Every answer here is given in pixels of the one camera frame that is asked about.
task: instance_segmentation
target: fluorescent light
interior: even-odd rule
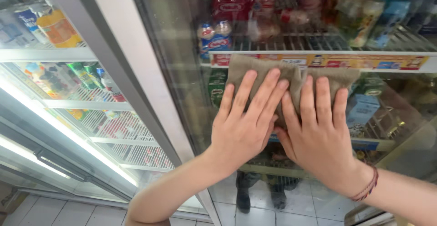
[[[20,101],[24,106],[32,110],[32,112],[36,113],[38,116],[42,117],[42,119],[46,120],[49,124],[51,124],[53,127],[58,129],[60,132],[62,132],[64,135],[66,135],[68,138],[73,140],[75,143],[77,143],[79,146],[84,148],[86,151],[91,153],[94,157],[96,157],[98,160],[103,162],[105,165],[110,167],[113,171],[118,173],[120,176],[122,176],[124,179],[129,181],[130,183],[134,184],[136,187],[138,187],[138,182],[129,176],[127,173],[125,173],[120,167],[118,167],[117,164],[110,161],[107,157],[105,157],[103,154],[101,154],[99,151],[97,151],[93,146],[91,146],[89,143],[87,143],[85,140],[83,140],[81,137],[79,137],[77,134],[75,134],[72,130],[67,128],[65,125],[60,123],[55,117],[53,117],[50,113],[48,113],[46,110],[44,110],[41,107],[38,107],[27,95],[25,95],[21,90],[17,89],[14,85],[9,83],[3,78],[0,78],[0,87],[8,92],[8,94],[12,95],[15,99]]]
[[[48,170],[53,171],[54,173],[56,173],[56,174],[58,174],[60,176],[63,176],[65,178],[70,178],[69,176],[65,175],[64,173],[62,173],[62,172],[60,172],[58,170],[55,170],[52,167],[50,167],[50,166],[44,164],[43,162],[39,161],[36,158],[36,156],[33,155],[33,152],[30,151],[29,149],[21,146],[20,144],[14,142],[13,140],[11,140],[11,139],[9,139],[9,138],[5,137],[4,135],[1,135],[1,134],[0,134],[0,145],[2,147],[6,148],[6,149],[9,149],[10,151],[13,151],[14,153],[16,153],[16,154],[18,154],[20,156],[25,157],[26,159],[28,159],[30,161],[33,161],[33,162],[39,164],[40,166],[42,166],[42,167],[44,167],[44,168],[46,168]]]

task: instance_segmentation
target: brown cloth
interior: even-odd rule
[[[250,101],[257,93],[262,82],[264,81],[264,78],[266,77],[268,71],[273,67],[277,67],[281,70],[281,76],[279,77],[280,80],[288,79],[288,81],[290,82],[290,93],[292,95],[293,104],[298,114],[300,113],[301,88],[305,82],[307,75],[311,75],[314,78],[314,91],[315,80],[318,77],[326,76],[329,79],[331,91],[331,106],[333,106],[337,90],[343,87],[349,89],[351,84],[360,77],[360,71],[358,69],[308,68],[307,70],[301,70],[295,65],[287,64],[281,61],[266,61],[259,60],[250,56],[232,55],[229,63],[227,84],[235,85],[234,94],[237,93],[241,81],[243,80],[243,77],[248,70],[254,69],[258,72],[258,76],[255,80],[254,86],[250,91],[246,109],[249,106]],[[279,116],[275,124],[281,126],[282,128],[287,128],[284,116],[282,115],[281,103],[279,103],[279,105],[277,106],[275,113]]]

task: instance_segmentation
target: left hand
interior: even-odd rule
[[[274,112],[289,84],[286,79],[278,83],[280,74],[278,68],[268,72],[245,113],[256,71],[246,72],[233,104],[235,87],[232,84],[226,86],[212,126],[212,143],[204,153],[226,173],[234,172],[267,145],[277,120]]]

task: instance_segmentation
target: refrigerator door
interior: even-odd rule
[[[0,32],[2,134],[41,164],[11,153],[8,172],[128,203],[181,164],[95,0],[0,0]]]
[[[230,57],[239,54],[301,70],[360,70],[347,111],[353,155],[419,179],[434,176],[434,0],[400,0],[394,10],[390,0],[371,0],[376,14],[360,3],[352,12],[325,1],[96,0],[182,162],[210,145]],[[216,225],[343,224],[360,206],[289,160],[276,135],[199,197]]]

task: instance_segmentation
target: right hand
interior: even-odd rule
[[[373,170],[352,154],[345,114],[347,89],[337,91],[333,111],[326,77],[317,79],[316,94],[314,106],[313,78],[307,76],[301,91],[300,124],[291,95],[286,92],[282,97],[282,112],[287,132],[280,127],[274,131],[292,161],[330,189],[354,196],[372,180]]]

